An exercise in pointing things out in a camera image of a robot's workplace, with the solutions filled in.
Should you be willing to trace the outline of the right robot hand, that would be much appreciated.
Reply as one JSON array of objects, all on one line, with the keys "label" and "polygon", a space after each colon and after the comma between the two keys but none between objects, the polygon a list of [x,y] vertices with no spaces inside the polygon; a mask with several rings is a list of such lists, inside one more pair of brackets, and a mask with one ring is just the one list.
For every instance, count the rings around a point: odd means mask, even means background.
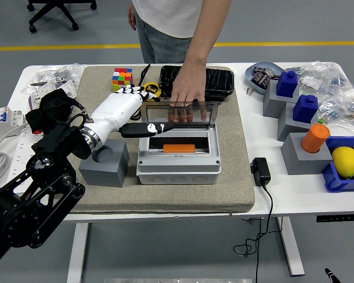
[{"label": "right robot hand", "polygon": [[331,283],[340,283],[338,277],[329,268],[325,268],[324,271],[329,277]]}]

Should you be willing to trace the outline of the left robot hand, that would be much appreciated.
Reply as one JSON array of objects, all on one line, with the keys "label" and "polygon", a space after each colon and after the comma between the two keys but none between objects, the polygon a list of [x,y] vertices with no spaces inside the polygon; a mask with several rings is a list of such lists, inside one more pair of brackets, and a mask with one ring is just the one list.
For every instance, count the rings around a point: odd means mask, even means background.
[{"label": "left robot hand", "polygon": [[168,122],[131,123],[132,115],[142,103],[156,96],[144,87],[127,85],[111,93],[92,113],[81,132],[92,149],[102,147],[111,132],[119,132],[124,138],[152,137],[176,126]]}]

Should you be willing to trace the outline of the person's right hand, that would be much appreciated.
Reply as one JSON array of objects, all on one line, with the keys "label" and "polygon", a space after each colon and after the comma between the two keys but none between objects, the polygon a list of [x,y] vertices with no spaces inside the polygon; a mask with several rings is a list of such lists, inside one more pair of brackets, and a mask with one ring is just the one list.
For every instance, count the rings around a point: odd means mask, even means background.
[{"label": "person's right hand", "polygon": [[132,30],[136,30],[136,13],[133,4],[130,4],[127,10],[127,21]]}]

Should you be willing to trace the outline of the person's left hand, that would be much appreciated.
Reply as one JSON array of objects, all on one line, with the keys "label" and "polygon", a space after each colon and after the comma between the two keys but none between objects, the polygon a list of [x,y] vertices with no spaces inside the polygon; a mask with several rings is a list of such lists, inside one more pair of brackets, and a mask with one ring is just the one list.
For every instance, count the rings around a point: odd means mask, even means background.
[{"label": "person's left hand", "polygon": [[188,60],[182,64],[172,88],[171,102],[182,107],[194,100],[205,101],[206,62]]}]

